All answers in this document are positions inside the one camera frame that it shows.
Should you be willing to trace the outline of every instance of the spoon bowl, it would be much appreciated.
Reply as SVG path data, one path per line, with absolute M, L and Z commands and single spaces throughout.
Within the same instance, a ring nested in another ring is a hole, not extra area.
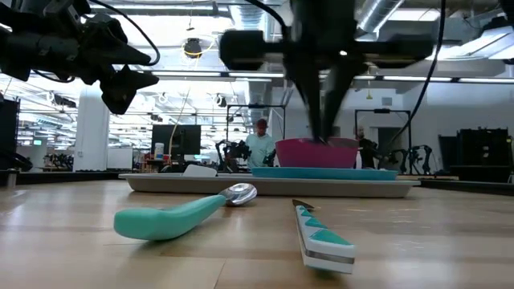
M 257 196 L 257 189 L 251 184 L 237 184 L 219 193 L 226 198 L 225 206 L 243 206 Z

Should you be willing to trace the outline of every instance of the teal tray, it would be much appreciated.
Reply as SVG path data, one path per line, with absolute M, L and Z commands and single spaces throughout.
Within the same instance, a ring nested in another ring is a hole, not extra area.
M 317 180 L 395 181 L 397 171 L 378 169 L 253 168 L 254 177 Z

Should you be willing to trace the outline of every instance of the pink bowl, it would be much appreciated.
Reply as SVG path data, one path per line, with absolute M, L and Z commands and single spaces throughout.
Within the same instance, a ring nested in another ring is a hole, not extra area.
M 275 145 L 280 166 L 290 168 L 350 169 L 359 149 L 358 141 L 346 138 L 332 138 L 328 145 L 306 138 L 280 140 Z

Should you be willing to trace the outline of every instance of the white shirt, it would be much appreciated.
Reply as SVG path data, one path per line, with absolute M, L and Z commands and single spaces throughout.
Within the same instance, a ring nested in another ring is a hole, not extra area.
M 247 137 L 247 146 L 251 150 L 248 158 L 248 168 L 263 167 L 264 157 L 268 156 L 275 149 L 275 142 L 267 133 L 263 136 L 251 134 Z

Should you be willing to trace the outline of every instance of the desk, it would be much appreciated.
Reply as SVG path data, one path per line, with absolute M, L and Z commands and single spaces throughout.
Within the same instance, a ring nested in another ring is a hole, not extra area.
M 352 275 L 303 265 L 289 197 L 221 208 L 171 242 L 112 230 L 118 210 L 199 197 L 131 193 L 125 181 L 19 185 L 0 195 L 2 288 L 514 288 L 512 197 L 413 188 L 405 199 L 300 198 L 357 245 Z

